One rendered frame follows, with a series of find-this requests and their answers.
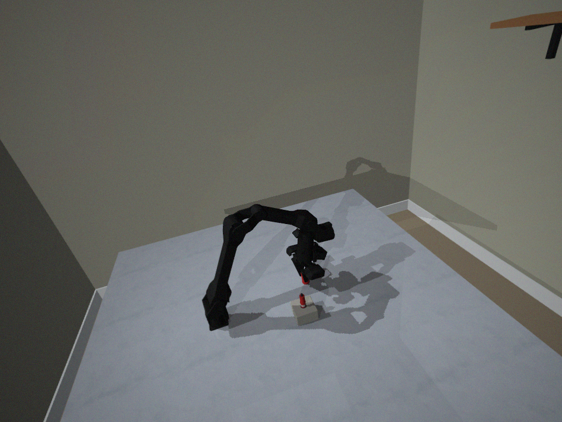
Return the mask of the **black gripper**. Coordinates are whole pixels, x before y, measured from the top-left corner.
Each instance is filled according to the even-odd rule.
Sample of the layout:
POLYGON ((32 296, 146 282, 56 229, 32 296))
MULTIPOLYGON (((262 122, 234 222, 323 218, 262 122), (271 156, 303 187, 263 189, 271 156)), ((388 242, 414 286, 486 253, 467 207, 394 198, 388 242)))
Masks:
POLYGON ((315 251, 314 246, 312 248, 304 249, 300 248, 297 244, 288 246, 286 249, 286 253, 288 254, 288 256, 293 255, 293 258, 291 258, 291 260, 295 265, 300 277, 302 274, 304 282, 324 277, 325 274, 325 270, 320 265, 312 263, 313 251, 315 251))

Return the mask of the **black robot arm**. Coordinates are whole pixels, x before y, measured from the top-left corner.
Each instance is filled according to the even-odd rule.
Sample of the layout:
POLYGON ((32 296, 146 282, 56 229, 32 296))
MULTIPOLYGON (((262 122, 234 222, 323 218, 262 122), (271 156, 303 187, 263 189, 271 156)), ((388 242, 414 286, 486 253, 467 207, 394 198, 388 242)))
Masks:
POLYGON ((215 278, 210 282, 202 299, 210 331, 229 325, 226 305, 229 302, 232 291, 228 280, 235 253, 239 244, 243 242, 245 235, 252 231, 262 220, 297 227, 292 234, 298 239, 298 246, 304 249, 315 247, 313 262, 325 260, 327 255, 327 251, 314 242, 314 240, 324 242, 335 237, 332 223, 317 224, 317 218, 307 210, 289 211, 254 204, 249 208, 239 210, 233 215, 225 217, 223 221, 223 246, 215 278), (243 223, 242 220, 244 219, 248 220, 243 223))

